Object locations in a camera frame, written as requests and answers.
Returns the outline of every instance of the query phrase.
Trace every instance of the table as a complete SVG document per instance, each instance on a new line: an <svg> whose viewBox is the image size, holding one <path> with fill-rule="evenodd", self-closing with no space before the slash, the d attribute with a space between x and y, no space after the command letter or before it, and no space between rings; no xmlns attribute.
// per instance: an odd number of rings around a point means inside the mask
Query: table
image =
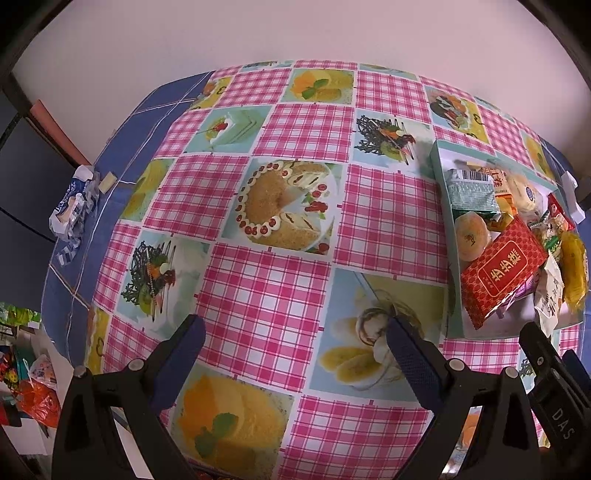
<svg viewBox="0 0 591 480"><path fill-rule="evenodd" d="M435 139L559 173L522 122L387 67L262 62L156 89L97 161L119 181L80 252L51 262L49 335L108 372L196 312L205 346L161 415L183 453L243 478L391 478L430 418L383 349L388 313L474 369L518 363L517 339L440 342Z"/></svg>

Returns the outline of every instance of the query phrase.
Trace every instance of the white wall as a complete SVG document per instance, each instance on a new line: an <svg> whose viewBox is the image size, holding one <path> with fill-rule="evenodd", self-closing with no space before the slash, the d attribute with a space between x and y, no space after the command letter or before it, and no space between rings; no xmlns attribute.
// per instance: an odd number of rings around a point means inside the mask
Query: white wall
<svg viewBox="0 0 591 480"><path fill-rule="evenodd" d="M157 86L287 58L429 76L522 120L581 170L591 151L583 130L591 93L517 0L74 0L27 48L15 74L93 161Z"/></svg>

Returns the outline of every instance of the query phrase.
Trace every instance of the cake print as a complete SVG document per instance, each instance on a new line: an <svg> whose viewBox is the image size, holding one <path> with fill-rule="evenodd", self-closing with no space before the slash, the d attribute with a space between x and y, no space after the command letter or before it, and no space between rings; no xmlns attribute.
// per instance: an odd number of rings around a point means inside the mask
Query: cake print
<svg viewBox="0 0 591 480"><path fill-rule="evenodd" d="M341 167L313 161L255 163L236 195L223 236L327 254Z"/></svg>

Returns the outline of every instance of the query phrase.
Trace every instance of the barcode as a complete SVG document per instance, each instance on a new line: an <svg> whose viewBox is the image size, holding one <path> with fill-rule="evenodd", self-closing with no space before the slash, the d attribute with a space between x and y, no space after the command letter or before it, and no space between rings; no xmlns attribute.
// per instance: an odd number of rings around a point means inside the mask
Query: barcode
<svg viewBox="0 0 591 480"><path fill-rule="evenodd" d="M474 170L462 170L464 180L490 181L486 173Z"/></svg>

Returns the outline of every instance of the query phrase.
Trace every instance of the snack box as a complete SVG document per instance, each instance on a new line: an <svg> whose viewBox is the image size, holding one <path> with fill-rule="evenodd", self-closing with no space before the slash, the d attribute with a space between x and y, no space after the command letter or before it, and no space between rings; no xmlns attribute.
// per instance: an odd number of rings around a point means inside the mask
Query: snack box
<svg viewBox="0 0 591 480"><path fill-rule="evenodd" d="M544 211L548 207L548 195L554 193L562 206L566 205L559 185L552 179L542 178L534 170L522 165L515 160L497 153L496 157L474 150L472 148L457 145L445 140L435 141L431 149L431 163L435 178L441 190L441 211L447 241L448 261L448 338L465 338L471 340L491 340L501 338L514 338L519 336L521 328L527 323L537 319L534 309L534 295L531 294L517 300L503 314L493 312L478 330L474 327L468 312L462 302L461 274L466 269L466 264L460 265L457 254L456 232L452 207L447 191L445 172L451 168L466 169L466 164L479 165L481 167L498 168L503 171L519 173L534 184L544 199ZM570 327L583 321L584 311L570 312L566 303L562 305L558 314L557 330Z"/></svg>

